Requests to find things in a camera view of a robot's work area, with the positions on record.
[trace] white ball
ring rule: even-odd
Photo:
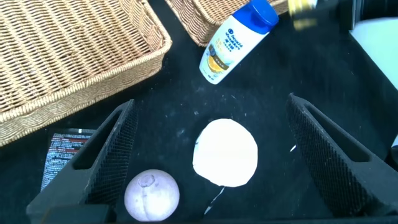
[[[124,193],[124,206],[141,222],[162,221],[171,216],[180,200],[173,177],[161,170],[146,170],[136,175]]]

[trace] white paper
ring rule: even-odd
[[[212,121],[199,135],[193,152],[193,169],[219,186],[246,184],[257,168],[257,144],[232,119]]]

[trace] white surface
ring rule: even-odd
[[[257,144],[232,119],[212,121],[199,135],[193,152],[195,172],[219,186],[246,184],[257,168]]]
[[[359,22],[351,35],[398,89],[398,18]]]
[[[127,212],[141,222],[165,220],[173,214],[179,200],[177,183],[161,170],[146,170],[136,175],[124,193]]]

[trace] basket rim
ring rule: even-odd
[[[216,26],[221,26],[225,20],[222,21],[217,21],[209,16],[209,14],[206,12],[205,8],[203,8],[202,4],[199,2],[199,0],[192,0],[193,4],[195,7],[199,10],[200,14],[206,19],[207,22],[209,22],[211,25],[216,25]],[[287,0],[274,0],[269,2],[269,4],[274,7],[275,5],[281,4],[283,2],[286,2]]]
[[[84,88],[88,88],[89,86],[92,86],[99,82],[102,82],[103,80],[112,78],[121,72],[125,72],[126,70],[134,68],[137,65],[140,65],[140,64],[147,62],[153,58],[161,56],[161,55],[165,54],[167,51],[169,51],[171,48],[171,45],[172,45],[172,39],[171,39],[169,33],[167,33],[165,27],[163,26],[163,24],[161,23],[159,18],[156,16],[155,12],[151,8],[150,4],[148,3],[148,0],[140,0],[140,3],[144,6],[144,10],[148,13],[149,17],[152,19],[154,24],[157,26],[160,33],[163,35],[164,45],[160,49],[155,50],[145,56],[136,58],[136,59],[134,59],[128,63],[125,63],[123,65],[120,65],[116,68],[112,68],[106,72],[95,75],[83,82],[72,84],[66,88],[63,88],[59,91],[51,93],[47,96],[43,96],[38,99],[34,99],[22,106],[18,106],[17,108],[13,108],[9,111],[0,113],[0,123],[4,123],[13,118],[29,114],[29,113],[33,112],[34,110],[36,110],[37,108],[41,108],[45,105],[54,103],[65,96],[69,96],[69,95],[76,93]]]

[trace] white speck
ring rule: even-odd
[[[204,215],[206,215],[206,213],[207,213],[208,211],[210,211],[210,209],[213,207],[213,205],[212,205],[213,202],[218,198],[218,196],[220,196],[220,195],[223,193],[224,189],[225,189],[225,187],[223,187],[223,188],[221,189],[221,191],[219,192],[219,194],[210,202],[210,205],[209,205],[209,207],[206,208],[205,214],[204,214]]]
[[[296,148],[296,145],[293,146],[293,148],[290,150],[291,152]]]
[[[185,129],[177,131],[177,137],[180,137],[185,132]]]

